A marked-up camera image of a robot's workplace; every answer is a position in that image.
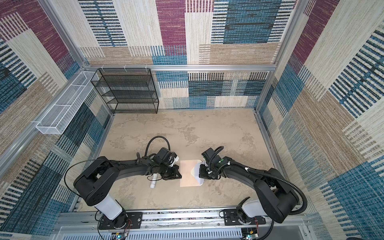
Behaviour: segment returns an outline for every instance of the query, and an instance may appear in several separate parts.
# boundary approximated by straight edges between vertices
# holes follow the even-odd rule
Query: black wire mesh shelf
[[[113,113],[157,113],[159,98],[149,69],[99,68],[95,75],[99,80],[92,84]]]

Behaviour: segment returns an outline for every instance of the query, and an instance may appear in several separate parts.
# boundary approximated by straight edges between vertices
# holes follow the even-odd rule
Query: white wire basket
[[[91,92],[93,81],[98,80],[94,72],[80,73],[51,109],[44,115],[36,128],[42,134],[63,134],[73,117]]]

